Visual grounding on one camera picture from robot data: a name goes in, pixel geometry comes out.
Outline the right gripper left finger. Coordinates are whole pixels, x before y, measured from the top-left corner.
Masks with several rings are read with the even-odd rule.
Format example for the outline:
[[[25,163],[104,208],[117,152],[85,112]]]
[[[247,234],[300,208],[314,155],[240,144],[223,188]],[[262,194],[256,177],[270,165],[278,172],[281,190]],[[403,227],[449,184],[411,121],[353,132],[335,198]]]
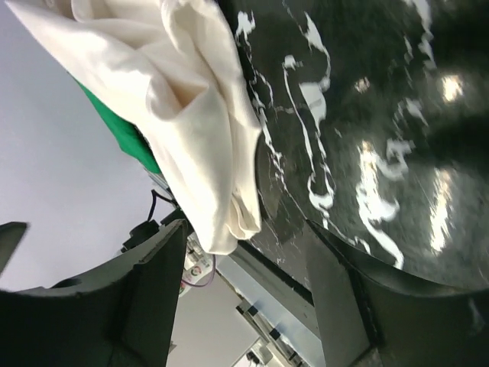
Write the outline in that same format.
[[[50,288],[1,292],[3,366],[164,366],[186,253],[178,219]]]

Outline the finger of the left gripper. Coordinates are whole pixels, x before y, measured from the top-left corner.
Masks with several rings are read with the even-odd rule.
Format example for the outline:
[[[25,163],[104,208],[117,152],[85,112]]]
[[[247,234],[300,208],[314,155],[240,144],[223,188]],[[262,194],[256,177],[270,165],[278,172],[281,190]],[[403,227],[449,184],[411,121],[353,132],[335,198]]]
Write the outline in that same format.
[[[24,234],[28,230],[26,222],[7,222],[0,225],[0,272],[8,265]]]

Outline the white printed t-shirt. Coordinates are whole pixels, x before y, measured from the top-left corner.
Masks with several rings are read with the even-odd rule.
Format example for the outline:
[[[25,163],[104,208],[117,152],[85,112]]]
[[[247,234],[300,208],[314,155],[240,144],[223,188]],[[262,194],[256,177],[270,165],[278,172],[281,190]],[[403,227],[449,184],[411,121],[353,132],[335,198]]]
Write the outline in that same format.
[[[213,1],[9,1],[32,37],[147,140],[202,248],[261,229],[261,124]]]

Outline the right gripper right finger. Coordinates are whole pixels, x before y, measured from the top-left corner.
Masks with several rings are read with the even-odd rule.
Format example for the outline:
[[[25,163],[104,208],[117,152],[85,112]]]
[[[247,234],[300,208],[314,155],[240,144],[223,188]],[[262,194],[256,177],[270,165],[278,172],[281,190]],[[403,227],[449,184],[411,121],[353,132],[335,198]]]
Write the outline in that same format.
[[[306,268],[327,366],[486,366],[488,291],[396,269],[306,221]]]

